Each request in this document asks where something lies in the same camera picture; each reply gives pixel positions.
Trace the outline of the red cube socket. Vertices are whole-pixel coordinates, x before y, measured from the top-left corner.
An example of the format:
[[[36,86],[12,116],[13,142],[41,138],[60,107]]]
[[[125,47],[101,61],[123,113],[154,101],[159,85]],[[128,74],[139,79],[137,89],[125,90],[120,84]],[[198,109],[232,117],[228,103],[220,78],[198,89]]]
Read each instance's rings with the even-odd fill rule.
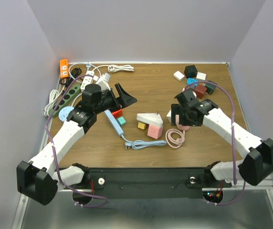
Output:
[[[112,115],[115,119],[120,118],[123,116],[123,110],[119,109],[117,111],[112,112]]]

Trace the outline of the round pink socket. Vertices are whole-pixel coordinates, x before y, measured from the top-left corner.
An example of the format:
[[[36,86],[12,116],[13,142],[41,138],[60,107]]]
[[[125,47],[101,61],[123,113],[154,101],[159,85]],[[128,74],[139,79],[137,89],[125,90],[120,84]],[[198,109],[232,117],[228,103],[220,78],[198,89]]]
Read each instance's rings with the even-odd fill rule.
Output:
[[[182,131],[188,131],[189,130],[189,126],[184,126],[184,125],[181,125],[181,124],[176,124],[177,128],[179,130],[182,130]]]

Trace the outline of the white cube socket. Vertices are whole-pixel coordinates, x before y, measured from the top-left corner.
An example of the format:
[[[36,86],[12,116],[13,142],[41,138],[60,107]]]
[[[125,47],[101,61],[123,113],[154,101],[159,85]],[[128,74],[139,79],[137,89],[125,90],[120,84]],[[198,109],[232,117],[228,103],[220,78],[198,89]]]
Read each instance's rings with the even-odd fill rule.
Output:
[[[167,113],[167,119],[171,123],[171,110]]]

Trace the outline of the light blue power strip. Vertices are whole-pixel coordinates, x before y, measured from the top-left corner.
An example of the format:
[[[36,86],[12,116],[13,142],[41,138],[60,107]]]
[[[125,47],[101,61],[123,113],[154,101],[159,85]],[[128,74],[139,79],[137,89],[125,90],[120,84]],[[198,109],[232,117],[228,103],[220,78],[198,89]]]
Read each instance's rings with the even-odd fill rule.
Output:
[[[120,126],[120,124],[117,122],[117,120],[114,118],[112,113],[109,110],[105,110],[104,114],[105,114],[106,118],[108,119],[108,121],[110,122],[113,129],[115,130],[115,132],[117,133],[117,135],[119,137],[123,136],[124,131],[123,131],[122,127]]]

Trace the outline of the yellow small plug adapter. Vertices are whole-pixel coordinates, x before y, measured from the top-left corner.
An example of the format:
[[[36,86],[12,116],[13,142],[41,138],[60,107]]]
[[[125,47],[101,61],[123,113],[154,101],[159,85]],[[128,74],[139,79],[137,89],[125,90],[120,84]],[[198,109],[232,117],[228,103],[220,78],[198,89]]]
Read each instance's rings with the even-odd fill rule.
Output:
[[[146,123],[138,122],[137,127],[141,130],[145,130],[147,127]]]

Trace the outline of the white triangular power strip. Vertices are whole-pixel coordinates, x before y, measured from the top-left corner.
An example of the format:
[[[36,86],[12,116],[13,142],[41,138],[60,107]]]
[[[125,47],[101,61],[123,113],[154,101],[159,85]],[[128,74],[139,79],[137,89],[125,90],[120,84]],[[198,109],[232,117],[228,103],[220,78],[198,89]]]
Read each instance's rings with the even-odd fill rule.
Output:
[[[153,125],[155,127],[161,128],[163,126],[163,120],[160,114],[157,113],[138,113],[136,119],[139,122]]]

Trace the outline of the pink cube socket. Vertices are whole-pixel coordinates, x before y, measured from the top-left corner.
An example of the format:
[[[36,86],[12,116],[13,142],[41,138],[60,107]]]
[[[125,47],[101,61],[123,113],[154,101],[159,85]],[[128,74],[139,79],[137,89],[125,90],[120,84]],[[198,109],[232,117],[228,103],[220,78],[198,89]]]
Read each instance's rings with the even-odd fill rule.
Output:
[[[163,126],[154,126],[154,125],[149,125],[148,126],[148,131],[147,135],[151,138],[154,139],[159,139],[162,136],[163,133]]]

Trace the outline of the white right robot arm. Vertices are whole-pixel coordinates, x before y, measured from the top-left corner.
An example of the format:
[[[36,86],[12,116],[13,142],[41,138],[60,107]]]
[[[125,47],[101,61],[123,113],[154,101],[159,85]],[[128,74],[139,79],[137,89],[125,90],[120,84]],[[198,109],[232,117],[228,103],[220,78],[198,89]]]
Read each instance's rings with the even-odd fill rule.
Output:
[[[199,101],[191,89],[175,96],[171,105],[171,125],[206,126],[232,146],[232,162],[216,162],[204,173],[206,185],[214,186],[221,180],[242,178],[256,186],[273,172],[273,140],[263,140],[248,132],[228,117],[213,101]]]

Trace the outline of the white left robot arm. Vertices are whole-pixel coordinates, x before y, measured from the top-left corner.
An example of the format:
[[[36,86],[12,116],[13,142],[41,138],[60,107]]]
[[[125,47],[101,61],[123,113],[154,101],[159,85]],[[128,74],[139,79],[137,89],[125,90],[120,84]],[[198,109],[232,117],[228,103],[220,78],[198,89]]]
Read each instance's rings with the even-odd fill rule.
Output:
[[[70,148],[83,137],[97,121],[97,115],[126,108],[137,102],[120,84],[115,96],[110,90],[102,90],[97,84],[89,84],[82,99],[69,113],[67,120],[50,142],[29,162],[21,161],[16,169],[18,191],[42,205],[49,204],[56,193],[65,187],[87,187],[91,183],[90,169],[75,163],[60,170],[59,161]]]

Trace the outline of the teal small plug adapter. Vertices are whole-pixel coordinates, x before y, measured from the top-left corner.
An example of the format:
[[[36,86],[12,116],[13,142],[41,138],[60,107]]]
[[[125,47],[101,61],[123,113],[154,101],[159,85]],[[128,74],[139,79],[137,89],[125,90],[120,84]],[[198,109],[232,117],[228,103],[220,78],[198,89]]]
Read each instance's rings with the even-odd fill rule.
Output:
[[[117,122],[119,123],[120,126],[123,126],[126,124],[126,120],[123,116],[117,118]]]

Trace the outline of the blue plug adapter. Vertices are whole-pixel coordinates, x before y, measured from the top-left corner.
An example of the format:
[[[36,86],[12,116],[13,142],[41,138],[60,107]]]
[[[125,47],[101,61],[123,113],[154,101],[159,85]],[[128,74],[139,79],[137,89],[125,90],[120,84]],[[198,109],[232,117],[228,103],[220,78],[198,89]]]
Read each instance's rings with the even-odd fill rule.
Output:
[[[187,85],[188,85],[190,88],[194,89],[194,88],[198,85],[198,80],[195,79],[195,78],[188,78],[188,79],[187,79]]]

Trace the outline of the round light blue socket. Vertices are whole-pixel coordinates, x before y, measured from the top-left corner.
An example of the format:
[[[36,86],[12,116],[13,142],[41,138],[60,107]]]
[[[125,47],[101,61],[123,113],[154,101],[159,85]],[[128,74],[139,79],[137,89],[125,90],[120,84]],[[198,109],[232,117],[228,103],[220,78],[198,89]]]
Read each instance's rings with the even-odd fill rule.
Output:
[[[69,115],[69,113],[74,109],[74,107],[72,106],[66,106],[63,107],[59,113],[58,113],[58,117],[62,122],[65,122],[67,120],[67,117]]]

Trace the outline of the dark red cube adapter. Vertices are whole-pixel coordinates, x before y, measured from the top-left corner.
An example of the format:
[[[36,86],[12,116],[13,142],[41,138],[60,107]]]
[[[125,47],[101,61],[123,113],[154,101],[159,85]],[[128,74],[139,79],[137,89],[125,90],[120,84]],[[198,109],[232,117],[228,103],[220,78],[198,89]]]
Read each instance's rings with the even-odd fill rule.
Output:
[[[198,99],[202,99],[204,94],[206,93],[206,91],[207,91],[207,87],[202,84],[198,84],[194,88],[194,92],[195,92]]]

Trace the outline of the dark green cube adapter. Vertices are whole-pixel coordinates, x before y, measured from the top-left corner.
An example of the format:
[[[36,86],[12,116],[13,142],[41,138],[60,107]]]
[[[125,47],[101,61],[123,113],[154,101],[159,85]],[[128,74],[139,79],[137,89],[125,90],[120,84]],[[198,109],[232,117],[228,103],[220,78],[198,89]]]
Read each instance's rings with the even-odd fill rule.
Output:
[[[205,87],[206,87],[206,93],[209,95],[212,95],[216,89],[217,84],[213,81],[208,81],[207,83],[205,83]]]

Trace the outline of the white square charger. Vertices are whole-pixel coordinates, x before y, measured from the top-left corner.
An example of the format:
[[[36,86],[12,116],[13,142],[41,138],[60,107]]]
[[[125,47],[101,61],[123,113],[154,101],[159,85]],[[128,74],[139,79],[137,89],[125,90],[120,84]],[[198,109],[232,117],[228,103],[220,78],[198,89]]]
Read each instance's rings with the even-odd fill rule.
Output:
[[[196,79],[198,81],[206,81],[206,76],[207,75],[205,73],[197,72]]]

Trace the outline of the white flat charger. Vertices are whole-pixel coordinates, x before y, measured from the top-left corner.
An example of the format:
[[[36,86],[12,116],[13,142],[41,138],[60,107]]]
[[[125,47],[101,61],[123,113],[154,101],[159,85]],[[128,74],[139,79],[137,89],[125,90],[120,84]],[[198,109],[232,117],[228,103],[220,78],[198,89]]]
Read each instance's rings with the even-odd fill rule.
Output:
[[[173,77],[177,79],[178,81],[182,81],[184,80],[185,75],[181,73],[180,71],[176,71],[175,73],[173,73]]]

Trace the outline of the black cube adapter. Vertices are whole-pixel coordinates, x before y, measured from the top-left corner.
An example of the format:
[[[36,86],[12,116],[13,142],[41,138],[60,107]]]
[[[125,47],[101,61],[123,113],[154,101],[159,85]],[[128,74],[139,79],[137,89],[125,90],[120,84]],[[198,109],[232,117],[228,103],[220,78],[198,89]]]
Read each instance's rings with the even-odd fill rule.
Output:
[[[184,69],[184,74],[187,78],[196,78],[198,70],[195,65],[188,65]]]

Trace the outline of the white long power strip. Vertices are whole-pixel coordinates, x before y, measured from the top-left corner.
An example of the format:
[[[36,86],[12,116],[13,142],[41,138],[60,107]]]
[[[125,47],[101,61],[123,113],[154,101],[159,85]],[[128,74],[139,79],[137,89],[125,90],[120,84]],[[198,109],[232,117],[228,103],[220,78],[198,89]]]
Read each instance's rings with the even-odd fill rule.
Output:
[[[85,77],[81,83],[81,92],[85,90],[85,87],[93,82],[94,71],[87,70]]]

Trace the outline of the dark green power strip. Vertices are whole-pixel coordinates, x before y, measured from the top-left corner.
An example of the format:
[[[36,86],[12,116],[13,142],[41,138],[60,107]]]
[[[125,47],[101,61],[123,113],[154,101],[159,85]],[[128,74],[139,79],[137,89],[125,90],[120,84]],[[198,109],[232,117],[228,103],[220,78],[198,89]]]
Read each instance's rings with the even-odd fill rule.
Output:
[[[50,108],[49,114],[52,114],[52,117],[55,118],[58,116],[60,110],[64,107],[67,107],[79,94],[81,93],[81,85],[74,84],[70,90],[65,94],[63,99],[60,100],[59,105],[56,106],[58,101]]]

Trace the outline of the orange power strip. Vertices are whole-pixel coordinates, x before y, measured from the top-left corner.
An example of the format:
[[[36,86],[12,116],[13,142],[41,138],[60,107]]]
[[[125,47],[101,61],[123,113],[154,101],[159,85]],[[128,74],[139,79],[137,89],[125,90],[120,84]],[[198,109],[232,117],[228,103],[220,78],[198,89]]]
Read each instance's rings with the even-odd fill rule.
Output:
[[[62,59],[60,60],[60,77],[61,78],[66,78],[68,77],[68,60],[67,59]]]

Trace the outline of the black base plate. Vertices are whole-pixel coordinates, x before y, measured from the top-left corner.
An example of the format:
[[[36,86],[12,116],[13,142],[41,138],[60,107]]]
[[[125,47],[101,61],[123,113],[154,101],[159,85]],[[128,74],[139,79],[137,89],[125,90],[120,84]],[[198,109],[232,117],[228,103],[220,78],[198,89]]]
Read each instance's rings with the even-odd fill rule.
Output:
[[[202,198],[202,190],[231,187],[203,167],[91,168],[86,180],[73,186],[94,188],[108,199]]]

